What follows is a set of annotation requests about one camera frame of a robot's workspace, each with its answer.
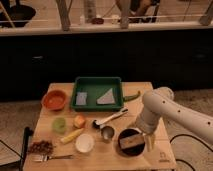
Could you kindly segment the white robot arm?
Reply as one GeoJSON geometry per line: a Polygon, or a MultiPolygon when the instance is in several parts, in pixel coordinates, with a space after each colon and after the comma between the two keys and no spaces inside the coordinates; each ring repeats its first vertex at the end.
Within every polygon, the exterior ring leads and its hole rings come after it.
{"type": "Polygon", "coordinates": [[[199,141],[211,152],[213,149],[213,116],[184,107],[174,101],[169,87],[147,91],[142,97],[143,108],[135,120],[136,127],[152,135],[161,117],[168,117],[199,137],[199,141]]]}

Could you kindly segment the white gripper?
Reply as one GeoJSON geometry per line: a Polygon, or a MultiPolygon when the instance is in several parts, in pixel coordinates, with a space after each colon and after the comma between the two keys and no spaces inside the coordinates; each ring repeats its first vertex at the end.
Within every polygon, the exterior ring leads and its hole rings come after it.
{"type": "Polygon", "coordinates": [[[146,138],[147,140],[147,150],[152,151],[155,144],[155,135],[153,134],[157,129],[157,123],[150,124],[146,123],[142,118],[138,117],[135,121],[136,127],[135,130],[140,134],[149,134],[146,138]]]}

